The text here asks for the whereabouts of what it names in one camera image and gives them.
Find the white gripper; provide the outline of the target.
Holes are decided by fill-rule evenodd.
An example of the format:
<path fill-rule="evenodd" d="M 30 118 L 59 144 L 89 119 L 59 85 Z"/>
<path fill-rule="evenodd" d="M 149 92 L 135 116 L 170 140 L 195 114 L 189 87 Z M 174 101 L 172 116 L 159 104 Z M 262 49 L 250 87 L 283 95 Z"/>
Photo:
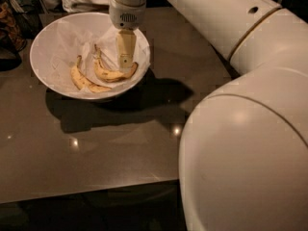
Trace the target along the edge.
<path fill-rule="evenodd" d="M 109 15 L 114 26 L 120 30 L 116 35 L 118 64 L 121 70 L 127 71 L 133 64 L 137 37 L 133 30 L 143 22 L 145 5 L 124 5 L 110 0 Z"/>

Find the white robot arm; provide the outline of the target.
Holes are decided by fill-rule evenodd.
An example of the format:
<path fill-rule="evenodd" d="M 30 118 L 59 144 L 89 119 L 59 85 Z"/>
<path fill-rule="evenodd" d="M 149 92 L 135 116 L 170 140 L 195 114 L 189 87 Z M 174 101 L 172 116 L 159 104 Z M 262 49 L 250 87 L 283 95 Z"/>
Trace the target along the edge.
<path fill-rule="evenodd" d="M 188 231 L 308 231 L 308 24 L 272 0 L 167 0 L 238 73 L 182 131 Z M 111 0 L 116 27 L 145 0 Z"/>

